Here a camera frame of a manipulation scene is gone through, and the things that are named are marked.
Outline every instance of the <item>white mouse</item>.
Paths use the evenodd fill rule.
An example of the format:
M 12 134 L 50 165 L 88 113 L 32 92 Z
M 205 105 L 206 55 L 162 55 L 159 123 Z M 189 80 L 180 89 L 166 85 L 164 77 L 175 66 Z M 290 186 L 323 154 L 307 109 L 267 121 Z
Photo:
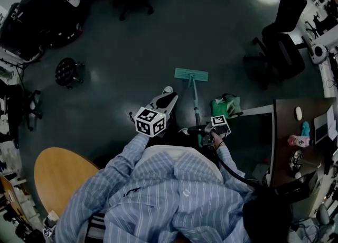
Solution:
M 295 179 L 299 179 L 299 178 L 301 178 L 301 177 L 302 177 L 302 174 L 301 174 L 301 173 L 297 172 L 297 173 L 295 174 Z
M 302 120 L 303 114 L 302 114 L 302 109 L 301 109 L 300 107 L 297 107 L 297 108 L 295 109 L 295 113 L 296 113 L 296 119 L 297 119 L 298 121 Z

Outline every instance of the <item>green cloth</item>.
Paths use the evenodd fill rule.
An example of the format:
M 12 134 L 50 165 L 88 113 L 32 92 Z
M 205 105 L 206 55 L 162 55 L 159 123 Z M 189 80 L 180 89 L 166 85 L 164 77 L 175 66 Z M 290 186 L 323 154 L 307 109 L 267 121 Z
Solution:
M 224 115 L 226 119 L 235 118 L 243 114 L 240 98 L 232 94 L 223 94 L 222 98 L 211 102 L 212 116 Z

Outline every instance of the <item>black stool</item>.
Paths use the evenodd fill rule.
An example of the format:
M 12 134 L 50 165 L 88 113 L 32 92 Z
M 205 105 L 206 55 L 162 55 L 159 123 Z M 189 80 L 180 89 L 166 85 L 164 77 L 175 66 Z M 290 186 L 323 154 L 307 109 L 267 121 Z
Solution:
M 64 58 L 57 66 L 55 71 L 55 81 L 60 86 L 66 86 L 67 89 L 72 89 L 73 87 L 70 83 L 75 80 L 78 83 L 83 83 L 82 79 L 76 77 L 77 66 L 82 68 L 85 67 L 83 63 L 76 63 L 72 58 Z

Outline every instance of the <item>cable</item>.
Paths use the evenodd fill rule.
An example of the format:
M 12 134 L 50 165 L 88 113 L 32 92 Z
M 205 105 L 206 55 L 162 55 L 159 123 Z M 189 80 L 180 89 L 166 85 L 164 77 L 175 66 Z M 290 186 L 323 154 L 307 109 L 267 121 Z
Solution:
M 304 224 L 299 224 L 299 227 L 302 227 L 304 229 L 304 233 L 305 233 L 305 236 L 307 237 L 308 241 L 310 241 L 310 243 L 314 243 L 314 242 L 317 242 L 318 240 L 318 237 L 319 237 L 319 229 L 316 225 L 313 225 L 313 226 L 305 226 Z M 313 240 L 310 239 L 309 235 L 307 234 L 306 232 L 306 228 L 309 228 L 309 227 L 315 227 L 316 230 L 317 230 L 317 233 L 316 233 L 316 236 Z
M 228 171 L 228 173 L 230 173 L 233 177 L 235 177 L 236 179 L 238 179 L 239 181 L 243 182 L 244 184 L 246 185 L 249 185 L 253 188 L 255 188 L 256 190 L 263 190 L 263 189 L 266 189 L 265 186 L 262 186 L 260 184 L 257 184 L 257 183 L 254 183 L 254 182 L 251 182 L 241 176 L 239 176 L 237 173 L 235 173 L 231 168 L 229 168 L 229 166 L 227 166 L 223 160 L 218 157 L 218 155 L 214 152 L 214 154 L 216 155 L 218 161 L 222 164 L 222 166 Z
M 327 85 L 327 82 L 328 82 L 328 81 L 333 82 L 331 86 L 328 86 L 328 85 Z M 326 86 L 327 86 L 328 88 L 332 88 L 333 86 L 337 86 L 337 81 L 334 81 L 334 80 L 327 80 L 327 81 L 326 81 Z
M 20 73 L 19 73 L 17 67 L 15 67 L 15 69 L 16 69 L 17 75 L 18 75 L 19 78 L 20 78 L 21 85 L 22 85 L 23 89 L 26 91 L 26 88 L 25 88 L 25 86 L 23 85 L 23 81 L 22 81 L 22 80 L 23 80 L 23 74 L 24 74 L 26 68 L 24 68 L 24 69 L 22 70 L 22 78 L 21 78 L 21 76 L 20 76 Z
M 221 146 L 222 143 L 225 145 L 225 142 L 222 141 L 222 142 L 217 146 L 217 148 L 215 149 L 215 151 L 217 151 L 217 149 L 220 148 L 220 146 Z

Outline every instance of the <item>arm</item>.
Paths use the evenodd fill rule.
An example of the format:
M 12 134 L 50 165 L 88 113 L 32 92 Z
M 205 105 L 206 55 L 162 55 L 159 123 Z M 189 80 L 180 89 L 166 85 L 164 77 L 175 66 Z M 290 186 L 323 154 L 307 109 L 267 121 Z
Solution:
M 128 181 L 148 141 L 149 137 L 138 134 L 121 154 L 74 193 L 57 224 L 57 243 L 76 242 L 81 225 L 103 208 L 109 194 L 117 192 Z
M 244 177 L 244 172 L 241 172 L 237 169 L 236 164 L 232 160 L 230 152 L 222 138 L 215 132 L 211 132 L 211 135 L 214 138 L 213 143 L 214 147 L 217 149 L 217 156 L 235 173 L 237 173 L 241 177 Z M 251 189 L 245 183 L 239 181 L 238 179 L 235 179 L 231 174 L 229 174 L 229 172 L 222 165 L 220 165 L 220 171 L 224 179 L 224 184 L 229 189 L 243 193 L 251 191 Z

